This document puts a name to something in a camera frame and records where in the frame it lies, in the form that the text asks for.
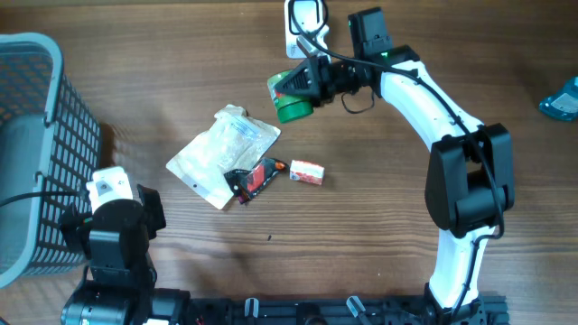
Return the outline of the white snack pouch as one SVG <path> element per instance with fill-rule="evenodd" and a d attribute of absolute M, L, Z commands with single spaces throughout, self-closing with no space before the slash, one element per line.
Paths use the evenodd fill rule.
<path fill-rule="evenodd" d="M 233 105 L 225 106 L 214 117 L 209 130 L 196 135 L 166 164 L 166 169 L 214 208 L 223 209 L 233 197 L 225 173 L 251 169 L 281 130 Z"/>

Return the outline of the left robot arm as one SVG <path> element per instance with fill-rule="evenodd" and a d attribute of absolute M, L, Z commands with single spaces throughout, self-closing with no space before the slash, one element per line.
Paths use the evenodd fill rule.
<path fill-rule="evenodd" d="M 59 220 L 67 248 L 88 264 L 61 312 L 62 324 L 183 324 L 191 295 L 157 289 L 150 241 L 166 227 L 157 190 L 137 186 L 139 201 L 113 199 L 94 212 L 70 204 Z"/>

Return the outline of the red Kleenex tissue pack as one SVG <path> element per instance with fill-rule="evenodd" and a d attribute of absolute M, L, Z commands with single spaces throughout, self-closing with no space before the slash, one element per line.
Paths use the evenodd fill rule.
<path fill-rule="evenodd" d="M 325 169 L 319 164 L 292 160 L 290 166 L 290 179 L 310 184 L 322 185 Z"/>

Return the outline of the dark red snack packet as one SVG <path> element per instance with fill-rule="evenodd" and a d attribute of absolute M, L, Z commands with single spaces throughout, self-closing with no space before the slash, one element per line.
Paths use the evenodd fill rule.
<path fill-rule="evenodd" d="M 246 204 L 257 196 L 277 174 L 287 170 L 287 163 L 275 158 L 263 157 L 252 169 L 230 170 L 224 173 L 224 178 L 239 203 Z"/>

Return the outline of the green lidded jar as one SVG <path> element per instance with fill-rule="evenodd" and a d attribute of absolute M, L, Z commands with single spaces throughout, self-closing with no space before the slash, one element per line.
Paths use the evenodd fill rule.
<path fill-rule="evenodd" d="M 275 107 L 276 115 L 282 124 L 293 122 L 313 113 L 312 103 L 305 97 L 289 96 L 275 89 L 276 84 L 289 73 L 290 70 L 285 70 L 276 73 L 267 80 L 267 87 Z"/>

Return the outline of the teal Listerine mouthwash bottle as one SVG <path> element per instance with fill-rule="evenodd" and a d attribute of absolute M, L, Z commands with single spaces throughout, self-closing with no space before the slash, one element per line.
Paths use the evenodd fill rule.
<path fill-rule="evenodd" d="M 577 118 L 577 78 L 572 77 L 554 95 L 545 97 L 538 110 L 556 120 L 574 121 Z"/>

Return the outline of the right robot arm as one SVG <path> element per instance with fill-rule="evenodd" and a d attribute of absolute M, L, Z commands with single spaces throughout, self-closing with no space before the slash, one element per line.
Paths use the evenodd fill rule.
<path fill-rule="evenodd" d="M 383 321 L 508 323 L 506 300 L 477 288 L 484 249 L 503 237 L 515 201 L 508 130 L 450 99 L 411 47 L 394 45 L 380 8 L 349 16 L 351 56 L 327 48 L 328 16 L 323 1 L 284 5 L 286 52 L 298 65 L 268 82 L 278 119 L 293 122 L 367 87 L 402 114 L 429 152 L 424 199 L 439 230 L 435 268 L 422 295 L 384 300 Z"/>

